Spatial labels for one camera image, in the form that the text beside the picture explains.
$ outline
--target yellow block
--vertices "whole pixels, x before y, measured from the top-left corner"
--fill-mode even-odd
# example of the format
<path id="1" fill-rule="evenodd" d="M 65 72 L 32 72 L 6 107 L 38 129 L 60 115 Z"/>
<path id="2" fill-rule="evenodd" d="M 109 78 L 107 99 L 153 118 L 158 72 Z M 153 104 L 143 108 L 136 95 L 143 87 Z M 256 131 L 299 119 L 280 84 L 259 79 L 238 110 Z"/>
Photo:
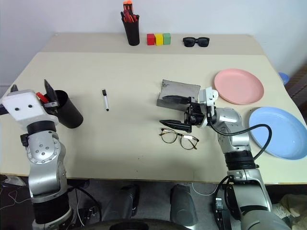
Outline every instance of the yellow block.
<path id="1" fill-rule="evenodd" d="M 154 35 L 154 42 L 156 46 L 163 45 L 163 34 L 155 34 Z"/>

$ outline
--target white wall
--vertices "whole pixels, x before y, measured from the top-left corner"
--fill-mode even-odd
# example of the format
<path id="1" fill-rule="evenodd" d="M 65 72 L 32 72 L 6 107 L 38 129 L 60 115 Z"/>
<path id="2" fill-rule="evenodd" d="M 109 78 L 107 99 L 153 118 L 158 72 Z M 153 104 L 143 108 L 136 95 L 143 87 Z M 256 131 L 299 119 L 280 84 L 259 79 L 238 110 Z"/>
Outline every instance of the white wall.
<path id="1" fill-rule="evenodd" d="M 0 0 L 0 85 L 10 85 L 54 32 L 123 32 L 122 2 Z M 306 0 L 133 2 L 142 33 L 251 34 L 290 75 L 307 60 Z"/>

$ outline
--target marker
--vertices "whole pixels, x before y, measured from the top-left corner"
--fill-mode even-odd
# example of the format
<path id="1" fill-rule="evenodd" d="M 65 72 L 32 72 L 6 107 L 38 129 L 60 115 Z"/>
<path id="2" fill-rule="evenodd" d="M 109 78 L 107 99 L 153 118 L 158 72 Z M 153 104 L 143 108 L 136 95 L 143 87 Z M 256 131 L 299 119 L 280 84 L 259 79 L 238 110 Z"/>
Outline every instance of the marker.
<path id="1" fill-rule="evenodd" d="M 102 94 L 103 94 L 104 99 L 105 99 L 106 110 L 109 111 L 109 105 L 107 103 L 107 97 L 106 97 L 106 90 L 102 90 Z"/>

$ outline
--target blue plate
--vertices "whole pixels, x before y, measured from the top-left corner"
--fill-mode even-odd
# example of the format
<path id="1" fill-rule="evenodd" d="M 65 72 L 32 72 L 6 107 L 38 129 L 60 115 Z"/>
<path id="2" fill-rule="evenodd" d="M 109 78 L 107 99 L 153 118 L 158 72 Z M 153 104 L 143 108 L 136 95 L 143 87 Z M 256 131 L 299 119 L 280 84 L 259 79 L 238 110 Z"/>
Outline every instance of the blue plate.
<path id="1" fill-rule="evenodd" d="M 259 108 L 249 118 L 249 127 L 257 124 L 267 124 L 272 129 L 272 139 L 266 148 L 269 154 L 287 160 L 298 160 L 307 155 L 307 129 L 292 114 L 274 107 Z M 269 132 L 260 127 L 251 134 L 262 148 Z"/>

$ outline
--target pink plate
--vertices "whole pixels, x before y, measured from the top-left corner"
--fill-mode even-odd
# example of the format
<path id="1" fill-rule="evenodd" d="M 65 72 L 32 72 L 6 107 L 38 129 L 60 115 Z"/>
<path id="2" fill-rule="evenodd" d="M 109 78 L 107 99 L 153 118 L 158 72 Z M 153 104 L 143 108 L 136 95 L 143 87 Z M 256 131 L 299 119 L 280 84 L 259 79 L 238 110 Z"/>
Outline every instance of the pink plate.
<path id="1" fill-rule="evenodd" d="M 242 69 L 224 69 L 214 79 L 219 95 L 233 104 L 252 104 L 264 94 L 261 81 Z"/>

